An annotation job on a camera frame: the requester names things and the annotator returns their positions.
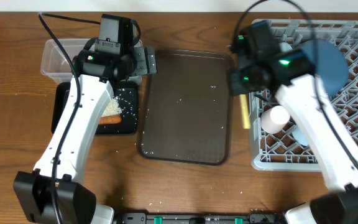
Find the light blue bowl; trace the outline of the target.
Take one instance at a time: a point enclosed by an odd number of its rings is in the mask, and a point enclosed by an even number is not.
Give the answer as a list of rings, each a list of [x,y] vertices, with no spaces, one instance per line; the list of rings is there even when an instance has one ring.
[[[292,46],[286,42],[279,43],[279,47],[282,53],[286,53],[293,50]]]

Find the yellow plastic spoon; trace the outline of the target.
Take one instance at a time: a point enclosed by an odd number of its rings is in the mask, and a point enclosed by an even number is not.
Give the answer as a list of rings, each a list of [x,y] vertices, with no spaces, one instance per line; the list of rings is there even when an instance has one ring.
[[[240,101],[240,106],[241,106],[242,127],[244,129],[250,129],[249,107],[248,107],[248,102],[247,102],[247,95],[239,95],[239,101]]]

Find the pink cup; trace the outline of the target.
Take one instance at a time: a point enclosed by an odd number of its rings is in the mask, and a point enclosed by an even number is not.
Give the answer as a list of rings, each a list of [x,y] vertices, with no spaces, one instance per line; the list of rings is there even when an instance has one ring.
[[[274,106],[260,116],[261,128],[270,134],[280,132],[289,120],[290,114],[283,106]]]

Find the orange carrot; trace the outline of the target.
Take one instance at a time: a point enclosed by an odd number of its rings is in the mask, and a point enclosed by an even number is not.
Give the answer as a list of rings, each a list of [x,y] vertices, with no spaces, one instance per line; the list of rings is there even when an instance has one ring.
[[[112,115],[112,116],[103,116],[99,120],[100,125],[106,125],[106,124],[117,124],[122,121],[122,118],[119,114]]]

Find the light blue cup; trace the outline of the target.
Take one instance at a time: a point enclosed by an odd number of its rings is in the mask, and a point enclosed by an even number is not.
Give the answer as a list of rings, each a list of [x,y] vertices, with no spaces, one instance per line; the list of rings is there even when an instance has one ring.
[[[298,128],[295,128],[291,134],[297,143],[301,144],[302,146],[309,145],[307,139],[304,137],[303,133]]]

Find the dark blue plate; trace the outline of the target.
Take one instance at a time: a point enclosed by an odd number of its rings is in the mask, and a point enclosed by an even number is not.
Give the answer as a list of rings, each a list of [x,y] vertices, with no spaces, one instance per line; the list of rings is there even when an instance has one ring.
[[[317,40],[318,66],[316,73],[323,81],[329,97],[336,95],[347,83],[349,68],[342,52],[326,40]]]

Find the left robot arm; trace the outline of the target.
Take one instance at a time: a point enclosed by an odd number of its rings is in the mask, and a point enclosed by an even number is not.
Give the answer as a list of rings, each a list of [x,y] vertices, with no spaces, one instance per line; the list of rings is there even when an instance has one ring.
[[[128,52],[83,49],[73,58],[75,74],[57,127],[32,172],[19,171],[13,188],[33,223],[112,223],[114,209],[83,186],[90,146],[115,83],[156,73],[155,49]]]

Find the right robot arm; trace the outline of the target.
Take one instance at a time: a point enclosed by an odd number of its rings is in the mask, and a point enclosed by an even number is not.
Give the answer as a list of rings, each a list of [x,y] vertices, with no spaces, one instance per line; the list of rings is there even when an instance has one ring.
[[[234,95],[269,89],[316,156],[330,194],[285,212],[287,223],[358,223],[358,147],[331,106],[316,62],[304,51],[236,50],[229,76]]]

